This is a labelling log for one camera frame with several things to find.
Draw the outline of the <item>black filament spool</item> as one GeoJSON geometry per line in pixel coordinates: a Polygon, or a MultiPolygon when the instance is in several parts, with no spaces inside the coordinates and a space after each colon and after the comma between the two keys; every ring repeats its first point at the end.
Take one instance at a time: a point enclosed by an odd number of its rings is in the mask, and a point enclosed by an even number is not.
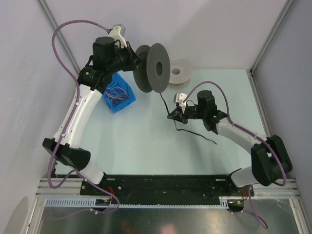
{"type": "Polygon", "coordinates": [[[165,47],[160,43],[152,46],[142,45],[137,48],[140,58],[139,66],[133,71],[137,87],[149,93],[162,93],[166,90],[170,79],[170,59],[165,47]]]}

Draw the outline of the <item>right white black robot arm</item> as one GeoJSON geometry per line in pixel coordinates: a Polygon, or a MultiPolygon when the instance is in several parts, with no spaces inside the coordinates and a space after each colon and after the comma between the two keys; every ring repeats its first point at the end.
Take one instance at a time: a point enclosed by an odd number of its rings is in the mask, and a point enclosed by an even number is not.
{"type": "Polygon", "coordinates": [[[197,93],[197,104],[188,105],[187,95],[175,94],[176,108],[167,118],[183,124],[190,119],[200,119],[207,131],[233,141],[251,156],[251,165],[232,172],[226,181],[225,191],[237,195],[246,185],[259,183],[269,186],[278,179],[286,180],[286,174],[292,169],[292,163],[286,147],[277,135],[259,135],[230,121],[229,115],[217,108],[211,91],[197,93]]]}

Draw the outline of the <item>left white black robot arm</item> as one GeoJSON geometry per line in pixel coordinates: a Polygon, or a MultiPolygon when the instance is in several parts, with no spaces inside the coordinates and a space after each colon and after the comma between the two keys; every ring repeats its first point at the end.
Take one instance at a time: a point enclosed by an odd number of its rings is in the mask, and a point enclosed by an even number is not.
{"type": "Polygon", "coordinates": [[[97,38],[93,54],[76,79],[74,98],[62,125],[53,138],[45,138],[42,144],[51,159],[57,159],[90,181],[90,188],[97,195],[107,191],[108,183],[103,180],[104,172],[91,160],[91,153],[80,147],[82,134],[113,74],[132,71],[139,63],[140,58],[122,36],[97,38]]]}

